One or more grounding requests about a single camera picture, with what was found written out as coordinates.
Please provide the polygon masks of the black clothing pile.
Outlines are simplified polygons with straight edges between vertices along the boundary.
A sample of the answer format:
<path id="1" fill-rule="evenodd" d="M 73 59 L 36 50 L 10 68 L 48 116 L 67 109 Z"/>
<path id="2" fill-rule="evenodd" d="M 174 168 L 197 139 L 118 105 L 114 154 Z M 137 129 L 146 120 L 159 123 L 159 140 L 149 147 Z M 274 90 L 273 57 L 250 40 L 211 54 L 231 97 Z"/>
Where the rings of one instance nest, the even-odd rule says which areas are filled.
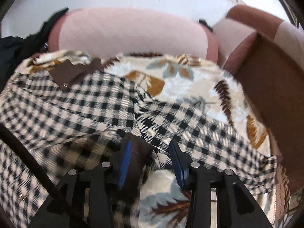
<path id="1" fill-rule="evenodd" d="M 68 8 L 53 14 L 44 22 L 40 31 L 27 38 L 8 36 L 1 38 L 1 89 L 3 89 L 17 66 L 37 53 L 47 42 L 51 29 L 66 14 Z"/>

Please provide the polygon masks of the black beige checkered garment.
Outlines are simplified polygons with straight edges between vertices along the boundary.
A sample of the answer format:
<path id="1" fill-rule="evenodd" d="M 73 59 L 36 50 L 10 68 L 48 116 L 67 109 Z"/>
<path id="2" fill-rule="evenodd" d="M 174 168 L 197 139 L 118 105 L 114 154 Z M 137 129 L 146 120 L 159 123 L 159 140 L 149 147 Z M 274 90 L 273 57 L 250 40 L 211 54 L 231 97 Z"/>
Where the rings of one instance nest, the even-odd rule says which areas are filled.
<path id="1" fill-rule="evenodd" d="M 184 227 L 190 196 L 168 169 L 169 141 L 175 139 L 206 167 L 234 170 L 270 222 L 275 219 L 277 158 L 265 157 L 236 131 L 192 104 L 160 101 L 142 87 L 109 74 L 103 62 L 79 83 L 60 89 L 53 71 L 63 63 L 86 67 L 85 56 L 58 58 L 33 66 L 23 61 L 1 93 L 1 123 L 29 150 L 53 183 L 77 167 L 89 170 L 118 150 L 126 133 L 155 146 L 152 168 L 139 199 L 115 212 L 118 227 Z"/>

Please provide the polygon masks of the leaf pattern plush blanket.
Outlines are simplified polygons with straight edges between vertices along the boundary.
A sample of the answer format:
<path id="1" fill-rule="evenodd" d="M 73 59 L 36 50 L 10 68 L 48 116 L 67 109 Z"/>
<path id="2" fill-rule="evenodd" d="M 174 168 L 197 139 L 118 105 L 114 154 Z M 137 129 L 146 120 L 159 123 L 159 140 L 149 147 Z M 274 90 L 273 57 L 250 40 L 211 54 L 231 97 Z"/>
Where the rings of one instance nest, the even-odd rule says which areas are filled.
<path id="1" fill-rule="evenodd" d="M 258 121 L 242 85 L 212 61 L 183 54 L 142 57 L 118 54 L 105 68 L 160 101 L 194 105 L 211 118 L 233 124 L 255 150 L 270 157 L 271 133 Z"/>

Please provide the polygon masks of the large pink bolster pillow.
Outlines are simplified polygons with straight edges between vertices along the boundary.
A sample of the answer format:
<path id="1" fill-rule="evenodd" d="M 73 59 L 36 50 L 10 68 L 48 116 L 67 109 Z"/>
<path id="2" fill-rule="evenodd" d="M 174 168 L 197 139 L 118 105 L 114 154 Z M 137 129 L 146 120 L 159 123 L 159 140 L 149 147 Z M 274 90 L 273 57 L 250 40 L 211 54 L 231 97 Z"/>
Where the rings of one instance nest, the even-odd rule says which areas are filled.
<path id="1" fill-rule="evenodd" d="M 60 18 L 48 37 L 48 50 L 84 51 L 109 59 L 118 53 L 190 54 L 217 62 L 218 42 L 198 22 L 147 9 L 77 9 Z"/>

